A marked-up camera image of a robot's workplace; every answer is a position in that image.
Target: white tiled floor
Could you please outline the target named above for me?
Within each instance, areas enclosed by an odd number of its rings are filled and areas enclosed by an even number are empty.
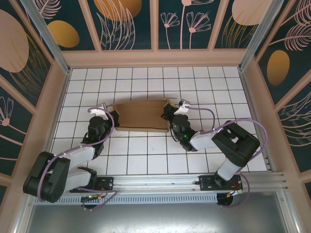
[[[74,69],[54,134],[52,152],[80,144],[92,117],[87,112],[97,103],[154,97],[186,99],[193,107],[209,108],[216,126],[227,120],[251,117],[236,67],[140,67]],[[207,111],[187,113],[195,130],[209,130]],[[254,125],[239,122],[256,135]],[[114,131],[101,155],[86,165],[99,175],[142,175],[215,172],[225,156],[218,148],[186,152],[170,133]],[[242,171],[266,171],[262,155]]]

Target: open cardboard box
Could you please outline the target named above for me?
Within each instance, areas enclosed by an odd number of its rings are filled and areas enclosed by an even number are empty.
[[[167,103],[170,103],[169,99],[132,100],[111,104],[120,115],[120,126],[116,130],[168,132],[169,123],[161,118]]]

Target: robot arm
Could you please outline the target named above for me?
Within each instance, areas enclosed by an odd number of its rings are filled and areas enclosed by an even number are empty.
[[[188,117],[183,115],[189,107],[190,103],[186,100],[181,100],[178,107],[168,103],[164,106],[162,118],[169,121],[174,140],[179,141],[186,151],[217,146],[225,154],[226,159],[214,176],[215,183],[223,186],[237,171],[246,166],[259,148],[260,142],[236,123],[231,123],[218,132],[215,129],[195,131],[190,127]]]
[[[117,111],[110,112],[115,126],[118,126],[119,114]],[[94,116],[89,121],[88,132],[85,134],[82,144],[90,146],[79,146],[58,157],[50,166],[41,186],[41,198],[49,202],[56,202],[64,192],[84,187],[95,189],[97,172],[86,167],[78,167],[81,163],[97,158],[104,149],[104,142],[99,142],[107,137],[112,128],[112,120],[108,117]],[[37,197],[39,181],[44,169],[54,154],[42,152],[35,161],[23,186],[24,193]]]

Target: decorative wallpaper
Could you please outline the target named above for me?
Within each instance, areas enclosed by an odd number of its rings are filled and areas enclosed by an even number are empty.
[[[95,50],[78,0],[34,0],[34,4],[62,51]]]
[[[88,0],[102,50],[150,50],[149,0]]]
[[[32,116],[0,87],[0,173],[12,175]]]
[[[274,103],[310,69],[311,1],[298,0],[259,61]]]
[[[280,18],[281,14],[283,13],[284,8],[285,8],[285,6],[287,5],[288,1],[289,1],[289,0],[284,0],[282,6],[281,6],[281,8],[280,8],[280,10],[278,11],[278,14],[276,15],[276,17],[275,17],[274,20],[273,20],[273,22],[272,22],[272,24],[271,24],[269,30],[267,31],[265,37],[262,39],[262,42],[259,44],[259,46],[258,46],[258,48],[257,48],[257,50],[256,50],[256,52],[255,52],[255,56],[257,56],[258,53],[260,52],[260,50],[261,50],[263,44],[266,42],[266,39],[267,39],[268,35],[270,35],[272,29],[273,29],[274,26],[276,25],[276,22],[278,21],[278,19]]]
[[[283,129],[300,172],[311,169],[311,83],[279,112]]]
[[[229,0],[215,49],[245,49],[270,0]]]
[[[5,191],[6,191],[6,186],[0,185],[0,207],[1,207],[2,200],[4,198]]]
[[[0,75],[36,106],[50,62],[8,1],[0,2]]]
[[[159,0],[159,49],[207,49],[220,0]]]

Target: gold circle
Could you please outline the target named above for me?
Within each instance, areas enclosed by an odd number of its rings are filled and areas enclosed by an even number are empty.
[[[55,41],[58,45],[72,48],[79,44],[79,34],[65,21],[56,20],[48,24],[48,28],[51,31]]]
[[[9,13],[0,10],[0,67],[9,72],[20,72],[28,61],[27,34]]]
[[[238,24],[251,26],[261,22],[271,0],[234,0],[232,17]]]
[[[97,9],[106,18],[112,21],[125,21],[128,18],[124,16],[121,20],[121,14],[124,15],[124,13],[122,13],[119,1],[125,11],[126,9],[129,10],[133,18],[139,14],[141,10],[141,0],[94,0],[94,3]]]
[[[287,53],[277,50],[269,58],[267,67],[267,76],[269,82],[274,85],[280,85],[287,76],[290,68],[290,58]]]

